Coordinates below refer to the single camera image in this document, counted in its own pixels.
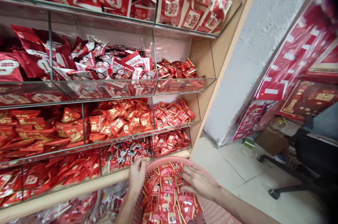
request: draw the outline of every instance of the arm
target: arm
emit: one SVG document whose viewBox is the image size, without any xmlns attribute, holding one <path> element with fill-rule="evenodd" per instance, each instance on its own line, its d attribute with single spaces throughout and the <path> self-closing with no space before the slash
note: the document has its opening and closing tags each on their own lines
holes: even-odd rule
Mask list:
<svg viewBox="0 0 338 224">
<path fill-rule="evenodd" d="M 131 224 L 138 196 L 145 178 L 146 158 L 137 159 L 129 169 L 129 189 L 122 203 L 115 224 Z"/>
<path fill-rule="evenodd" d="M 243 224 L 279 223 L 212 181 L 195 166 L 184 166 L 181 177 L 190 183 L 182 190 L 214 201 Z"/>
</svg>

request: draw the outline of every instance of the chair wheel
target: chair wheel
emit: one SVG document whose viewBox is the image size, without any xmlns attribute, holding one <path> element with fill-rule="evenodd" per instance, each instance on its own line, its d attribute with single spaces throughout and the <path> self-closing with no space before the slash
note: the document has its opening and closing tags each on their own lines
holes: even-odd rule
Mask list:
<svg viewBox="0 0 338 224">
<path fill-rule="evenodd" d="M 259 161 L 259 162 L 264 162 L 264 160 L 265 160 L 265 158 L 262 155 L 257 157 L 257 161 Z"/>
<path fill-rule="evenodd" d="M 280 193 L 278 191 L 275 191 L 274 189 L 270 189 L 268 192 L 269 195 L 276 200 L 279 199 L 279 197 L 281 196 Z"/>
</svg>

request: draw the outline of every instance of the wooden shelf frame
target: wooden shelf frame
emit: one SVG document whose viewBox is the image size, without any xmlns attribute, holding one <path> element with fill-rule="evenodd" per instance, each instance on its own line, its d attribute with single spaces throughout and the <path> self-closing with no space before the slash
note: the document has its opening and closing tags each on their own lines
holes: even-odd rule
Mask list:
<svg viewBox="0 0 338 224">
<path fill-rule="evenodd" d="M 193 154 L 194 144 L 200 137 L 252 2 L 253 0 L 242 0 L 242 7 L 239 9 L 237 14 L 235 14 L 232 21 L 228 24 L 219 38 L 213 40 L 202 39 L 192 41 L 189 58 L 198 62 L 196 67 L 201 68 L 203 71 L 214 70 L 217 80 L 213 82 L 203 93 L 197 94 L 197 98 L 191 98 L 189 95 L 183 95 L 183 98 L 187 100 L 187 105 L 189 107 L 199 107 L 201 122 L 194 124 L 190 130 L 193 148 L 173 155 L 188 158 L 191 154 Z M 211 67 L 210 61 L 206 61 L 205 58 L 209 57 L 205 56 L 207 53 L 212 53 L 214 67 Z M 34 212 L 46 209 L 54 204 L 76 198 L 82 194 L 125 180 L 128 178 L 128 172 L 129 170 L 126 169 L 3 209 L 0 211 L 0 224 L 24 217 Z"/>
</svg>

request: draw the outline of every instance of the white wall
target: white wall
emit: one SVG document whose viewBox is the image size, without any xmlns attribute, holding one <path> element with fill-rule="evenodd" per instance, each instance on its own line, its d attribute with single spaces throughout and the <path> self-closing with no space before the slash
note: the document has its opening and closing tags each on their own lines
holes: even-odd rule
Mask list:
<svg viewBox="0 0 338 224">
<path fill-rule="evenodd" d="M 254 0 L 204 126 L 218 145 L 304 0 Z"/>
</svg>

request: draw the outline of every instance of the person's left hand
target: person's left hand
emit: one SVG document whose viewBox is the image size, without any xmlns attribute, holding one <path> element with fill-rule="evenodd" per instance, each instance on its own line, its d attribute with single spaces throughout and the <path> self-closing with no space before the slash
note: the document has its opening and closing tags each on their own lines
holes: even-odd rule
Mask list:
<svg viewBox="0 0 338 224">
<path fill-rule="evenodd" d="M 139 194 L 145 179 L 145 166 L 147 158 L 138 158 L 129 169 L 129 190 L 131 193 Z"/>
</svg>

